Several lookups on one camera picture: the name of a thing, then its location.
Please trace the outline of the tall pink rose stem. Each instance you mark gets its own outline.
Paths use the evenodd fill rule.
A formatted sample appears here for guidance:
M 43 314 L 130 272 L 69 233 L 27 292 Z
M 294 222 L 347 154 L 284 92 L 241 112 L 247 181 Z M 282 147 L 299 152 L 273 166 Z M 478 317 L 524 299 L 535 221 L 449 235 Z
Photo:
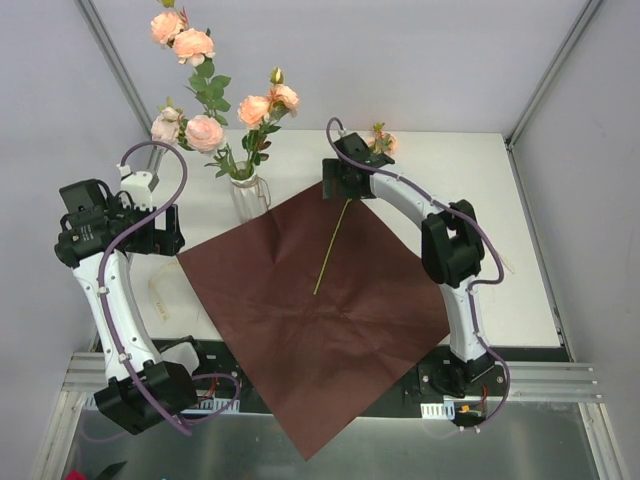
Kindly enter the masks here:
M 190 25 L 185 8 L 174 1 L 163 1 L 162 11 L 150 23 L 154 44 L 173 53 L 179 65 L 191 69 L 187 90 L 200 105 L 199 114 L 188 116 L 172 99 L 159 107 L 150 133 L 155 141 L 177 145 L 209 158 L 207 165 L 218 169 L 218 176 L 239 174 L 224 128 L 224 114 L 230 104 L 224 98 L 230 78 L 215 74 L 215 43 L 209 30 Z

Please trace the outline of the dark red wrapping paper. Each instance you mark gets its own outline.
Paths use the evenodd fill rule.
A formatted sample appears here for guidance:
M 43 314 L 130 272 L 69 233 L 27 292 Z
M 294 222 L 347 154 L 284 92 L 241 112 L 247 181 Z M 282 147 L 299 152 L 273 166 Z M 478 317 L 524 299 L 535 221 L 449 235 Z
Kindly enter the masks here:
M 348 206 L 313 295 L 344 202 L 324 199 L 321 186 L 313 185 L 179 255 L 235 357 L 257 360 L 267 349 L 293 344 L 312 352 L 368 351 L 388 366 L 415 365 L 448 335 L 439 287 L 420 259 L 359 201 Z M 278 422 L 304 458 L 350 423 Z

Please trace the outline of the cream printed ribbon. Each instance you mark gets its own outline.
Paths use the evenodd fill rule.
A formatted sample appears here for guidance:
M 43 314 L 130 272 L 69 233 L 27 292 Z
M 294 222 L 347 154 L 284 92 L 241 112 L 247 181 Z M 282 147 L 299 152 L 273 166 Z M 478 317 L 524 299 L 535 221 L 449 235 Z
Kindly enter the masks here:
M 181 268 L 174 260 L 160 267 L 148 281 L 148 293 L 157 316 L 163 324 L 171 318 L 181 298 Z

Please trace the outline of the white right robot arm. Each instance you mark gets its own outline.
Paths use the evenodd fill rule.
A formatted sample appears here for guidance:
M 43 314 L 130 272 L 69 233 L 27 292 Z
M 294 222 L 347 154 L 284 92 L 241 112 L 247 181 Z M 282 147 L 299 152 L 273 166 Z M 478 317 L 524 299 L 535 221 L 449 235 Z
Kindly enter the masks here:
M 440 288 L 450 332 L 449 360 L 429 375 L 429 384 L 454 398 L 473 394 L 496 360 L 475 300 L 486 235 L 479 231 L 472 204 L 436 200 L 356 133 L 328 142 L 336 156 L 323 161 L 325 197 L 384 200 L 420 230 L 422 266 Z

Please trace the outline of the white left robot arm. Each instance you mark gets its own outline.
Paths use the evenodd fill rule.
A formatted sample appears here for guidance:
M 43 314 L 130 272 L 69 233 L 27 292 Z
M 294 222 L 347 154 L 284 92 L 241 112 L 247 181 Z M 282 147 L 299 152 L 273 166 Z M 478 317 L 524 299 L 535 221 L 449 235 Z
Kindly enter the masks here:
M 189 434 L 181 413 L 196 403 L 212 367 L 192 337 L 155 347 L 130 281 L 132 255 L 173 257 L 184 246 L 177 205 L 143 211 L 97 179 L 63 187 L 60 195 L 67 212 L 54 251 L 83 289 L 104 352 L 107 385 L 94 395 L 98 410 L 133 435 L 162 421 Z M 159 213 L 163 229 L 155 225 Z

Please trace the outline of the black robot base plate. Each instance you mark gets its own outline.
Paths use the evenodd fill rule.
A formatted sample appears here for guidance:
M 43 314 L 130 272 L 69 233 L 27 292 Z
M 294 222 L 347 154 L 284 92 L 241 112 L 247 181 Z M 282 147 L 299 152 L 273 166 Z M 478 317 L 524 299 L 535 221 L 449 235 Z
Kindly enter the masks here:
M 436 347 L 415 365 L 400 361 L 388 366 L 375 354 L 312 352 L 288 344 L 267 349 L 257 360 L 235 357 L 222 341 L 198 342 L 207 362 L 196 374 L 196 386 L 211 385 L 207 374 L 218 373 L 214 395 L 233 400 L 235 413 L 273 414 L 282 423 L 343 420 L 356 417 L 418 418 L 424 404 L 452 398 L 467 404 L 475 417 L 488 412 L 487 400 L 504 399 L 509 382 L 492 356 L 484 373 L 462 387 L 465 377 L 446 347 Z

